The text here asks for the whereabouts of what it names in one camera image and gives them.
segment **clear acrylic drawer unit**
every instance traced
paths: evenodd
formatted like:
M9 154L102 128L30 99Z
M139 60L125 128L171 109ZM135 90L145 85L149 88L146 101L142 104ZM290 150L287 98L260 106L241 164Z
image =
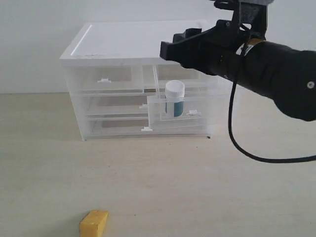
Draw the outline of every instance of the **clear acrylic drawer unit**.
M206 21L89 23L60 57L82 139L202 134L226 123L231 84L159 57L160 42ZM166 109L171 80L185 86L181 113Z

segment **yellow sponge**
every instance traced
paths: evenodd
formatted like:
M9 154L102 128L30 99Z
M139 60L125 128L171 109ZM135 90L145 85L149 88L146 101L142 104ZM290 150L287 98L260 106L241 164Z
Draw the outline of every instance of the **yellow sponge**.
M80 237L101 237L109 212L92 210L80 221Z

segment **white wall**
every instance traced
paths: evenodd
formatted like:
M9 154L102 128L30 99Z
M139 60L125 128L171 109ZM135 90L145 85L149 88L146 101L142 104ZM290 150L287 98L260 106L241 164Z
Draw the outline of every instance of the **white wall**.
M67 91L58 58L88 21L217 19L208 0L0 0L0 93ZM314 0L276 0L268 38L316 49Z

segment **screw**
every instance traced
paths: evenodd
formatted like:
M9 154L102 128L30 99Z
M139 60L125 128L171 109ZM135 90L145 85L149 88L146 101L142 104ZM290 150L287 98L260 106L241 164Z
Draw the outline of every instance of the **screw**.
M307 88L308 89L314 89L314 87L315 87L315 82L310 81L309 83L307 83Z

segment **beige table surface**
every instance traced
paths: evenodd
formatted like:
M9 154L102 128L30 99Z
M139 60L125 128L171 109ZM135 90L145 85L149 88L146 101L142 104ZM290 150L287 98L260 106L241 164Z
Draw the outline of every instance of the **beige table surface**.
M316 154L316 123L246 92L235 120L257 155ZM105 237L315 237L316 162L263 164L204 137L82 142L68 94L0 96L0 237L78 237L92 209Z

